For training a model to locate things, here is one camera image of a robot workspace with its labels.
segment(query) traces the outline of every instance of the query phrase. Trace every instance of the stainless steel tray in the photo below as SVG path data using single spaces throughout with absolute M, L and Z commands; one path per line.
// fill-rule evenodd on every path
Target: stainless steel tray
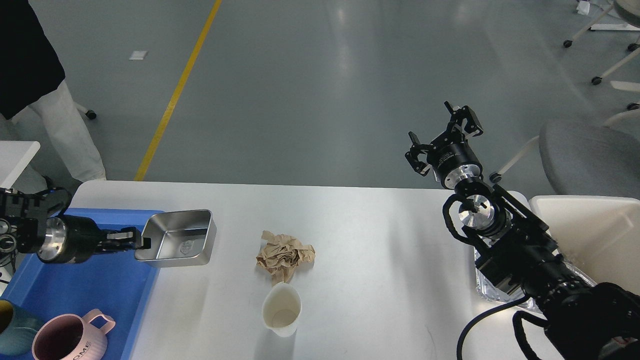
M 151 249 L 136 250 L 137 260 L 156 268 L 204 265 L 209 262 L 216 225 L 209 210 L 187 210 L 152 215 L 142 237 Z

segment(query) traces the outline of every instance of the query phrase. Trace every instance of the ceramic mug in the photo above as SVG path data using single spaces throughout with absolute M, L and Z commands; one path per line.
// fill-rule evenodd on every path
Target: ceramic mug
M 102 317 L 106 323 L 98 329 L 91 324 Z M 31 346 L 35 360 L 99 360 L 107 350 L 107 332 L 116 322 L 98 309 L 83 317 L 76 314 L 56 316 L 42 326 Z
M 33 338 L 44 322 L 7 300 L 0 300 L 0 354 L 29 352 Z

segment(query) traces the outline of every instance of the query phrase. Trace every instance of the brown paper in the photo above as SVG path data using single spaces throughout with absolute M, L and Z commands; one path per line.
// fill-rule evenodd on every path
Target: brown paper
M 258 266 L 271 274 L 271 285 L 280 281 L 289 282 L 296 266 L 304 261 L 310 263 L 316 258 L 313 246 L 302 245 L 293 236 L 274 235 L 269 231 L 263 231 L 262 239 L 267 240 L 267 245 L 260 250 L 255 259 Z

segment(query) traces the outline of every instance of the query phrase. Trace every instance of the mug handle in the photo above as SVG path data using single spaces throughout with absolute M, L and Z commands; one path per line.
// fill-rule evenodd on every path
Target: mug handle
M 99 316 L 101 316 L 107 322 L 106 324 L 104 324 L 99 329 L 100 331 L 102 331 L 103 334 L 106 335 L 107 332 L 111 331 L 113 329 L 113 327 L 115 327 L 115 325 L 116 325 L 115 320 L 112 317 L 110 317 L 109 315 L 105 315 L 99 309 L 93 309 L 93 310 L 89 311 L 86 315 L 84 315 L 82 317 L 82 320 L 90 323 L 90 322 L 94 321 L 95 319 L 97 319 Z

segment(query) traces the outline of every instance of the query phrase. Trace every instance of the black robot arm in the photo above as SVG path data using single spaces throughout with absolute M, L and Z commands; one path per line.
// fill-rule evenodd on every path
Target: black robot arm
M 409 133 L 412 146 L 405 157 L 414 171 L 424 175 L 432 168 L 440 184 L 454 190 L 443 206 L 445 225 L 480 253 L 478 270 L 506 293 L 521 288 L 545 315 L 546 320 L 523 311 L 514 316 L 516 338 L 527 358 L 537 356 L 526 344 L 522 320 L 544 327 L 565 359 L 640 359 L 640 297 L 615 284 L 591 286 L 567 266 L 547 234 L 548 225 L 505 189 L 483 181 L 482 165 L 467 142 L 467 135 L 482 133 L 473 111 L 445 105 L 451 113 L 447 130 L 429 144 Z M 418 160 L 421 154 L 426 163 Z M 457 202 L 463 234 L 450 216 Z
M 90 218 L 64 214 L 70 201 L 62 188 L 35 194 L 0 188 L 0 253 L 34 252 L 44 263 L 82 263 L 94 254 L 151 248 L 135 227 L 102 230 Z

